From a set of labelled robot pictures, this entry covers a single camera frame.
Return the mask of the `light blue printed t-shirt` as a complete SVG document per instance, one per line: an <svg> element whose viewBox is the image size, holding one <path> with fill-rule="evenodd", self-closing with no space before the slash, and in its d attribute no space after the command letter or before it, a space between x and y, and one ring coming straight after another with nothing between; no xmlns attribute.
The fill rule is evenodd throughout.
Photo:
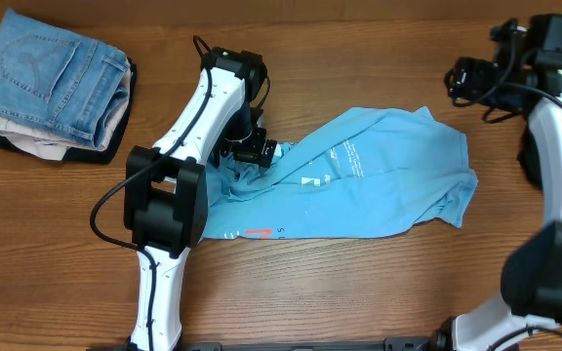
<svg viewBox="0 0 562 351"><path fill-rule="evenodd" d="M465 134L422 107L353 107L281 142L264 169L223 158L206 169L206 239L379 238L441 219L461 227L478 180Z"/></svg>

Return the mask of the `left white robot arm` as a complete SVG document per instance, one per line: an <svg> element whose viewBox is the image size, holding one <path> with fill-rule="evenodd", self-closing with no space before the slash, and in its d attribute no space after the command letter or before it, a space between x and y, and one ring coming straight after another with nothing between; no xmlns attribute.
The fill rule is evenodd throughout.
<svg viewBox="0 0 562 351"><path fill-rule="evenodd" d="M140 291L127 349L179 349L184 267L210 208L205 167L227 155L270 166L276 143L251 105L268 80L261 55L215 47L202 55L199 85L172 129L130 152L124 225L139 248Z"/></svg>

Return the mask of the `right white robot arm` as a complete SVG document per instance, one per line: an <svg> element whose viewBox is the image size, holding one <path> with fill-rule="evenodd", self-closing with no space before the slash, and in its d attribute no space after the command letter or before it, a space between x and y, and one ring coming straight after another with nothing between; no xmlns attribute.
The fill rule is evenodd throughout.
<svg viewBox="0 0 562 351"><path fill-rule="evenodd" d="M483 105L483 121L522 116L519 161L542 189L539 233L505 261L500 290L444 323L434 350L514 350L536 332L562 335L562 15L516 19L494 27L492 60L459 58L444 83L456 107Z"/></svg>

